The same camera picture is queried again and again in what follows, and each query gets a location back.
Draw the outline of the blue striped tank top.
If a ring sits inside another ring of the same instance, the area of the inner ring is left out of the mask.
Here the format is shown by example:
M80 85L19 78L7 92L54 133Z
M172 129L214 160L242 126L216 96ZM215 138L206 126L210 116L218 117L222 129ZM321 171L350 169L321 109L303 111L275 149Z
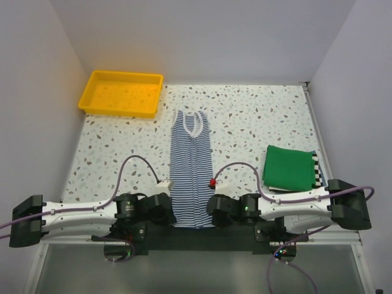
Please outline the blue striped tank top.
M211 139L208 118L202 111L178 110L171 127L170 192L175 227L204 229L213 227L207 212L213 178Z

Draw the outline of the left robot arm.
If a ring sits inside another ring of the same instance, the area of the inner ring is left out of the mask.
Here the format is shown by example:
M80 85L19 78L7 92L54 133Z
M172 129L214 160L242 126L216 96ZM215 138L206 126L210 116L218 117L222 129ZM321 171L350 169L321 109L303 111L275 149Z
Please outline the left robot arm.
M43 239L78 235L121 240L133 225L147 221L176 223L169 195L121 194L108 203L85 204L45 202L42 195L33 195L12 211L9 246L29 247Z

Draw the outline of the green tank top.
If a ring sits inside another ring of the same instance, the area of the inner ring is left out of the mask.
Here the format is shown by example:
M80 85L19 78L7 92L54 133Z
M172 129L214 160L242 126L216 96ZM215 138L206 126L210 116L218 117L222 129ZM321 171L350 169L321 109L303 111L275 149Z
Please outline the green tank top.
M311 152L269 145L262 180L265 186L295 192L311 190L315 184L315 160Z

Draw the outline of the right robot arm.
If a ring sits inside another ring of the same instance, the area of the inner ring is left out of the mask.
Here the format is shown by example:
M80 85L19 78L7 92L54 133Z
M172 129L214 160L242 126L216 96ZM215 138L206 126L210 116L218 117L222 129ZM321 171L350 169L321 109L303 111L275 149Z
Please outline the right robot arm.
M236 222L265 226L266 234L281 240L313 228L338 225L345 230L369 230L371 220L367 200L372 187L354 186L340 179L331 179L327 186L306 192L288 194L248 193L233 198L227 188L218 185L208 200L207 213L216 227Z

